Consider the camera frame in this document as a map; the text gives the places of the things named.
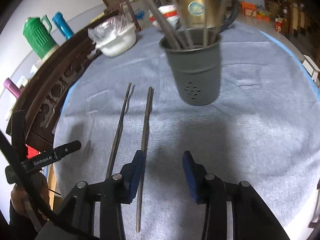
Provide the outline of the person left hand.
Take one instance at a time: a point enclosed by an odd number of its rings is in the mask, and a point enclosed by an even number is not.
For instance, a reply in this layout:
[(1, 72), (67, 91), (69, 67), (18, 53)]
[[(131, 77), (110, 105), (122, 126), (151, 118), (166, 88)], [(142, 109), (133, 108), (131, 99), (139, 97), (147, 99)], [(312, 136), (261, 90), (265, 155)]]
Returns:
[[(37, 191), (40, 194), (44, 202), (49, 205), (49, 189), (46, 177), (38, 172), (34, 174), (34, 178), (40, 183), (37, 186)], [(28, 212), (33, 209), (34, 204), (31, 204), (29, 195), (25, 191), (24, 187), (16, 184), (11, 192), (10, 200), (10, 225), (23, 226), (30, 224), (34, 226), (31, 221)]]

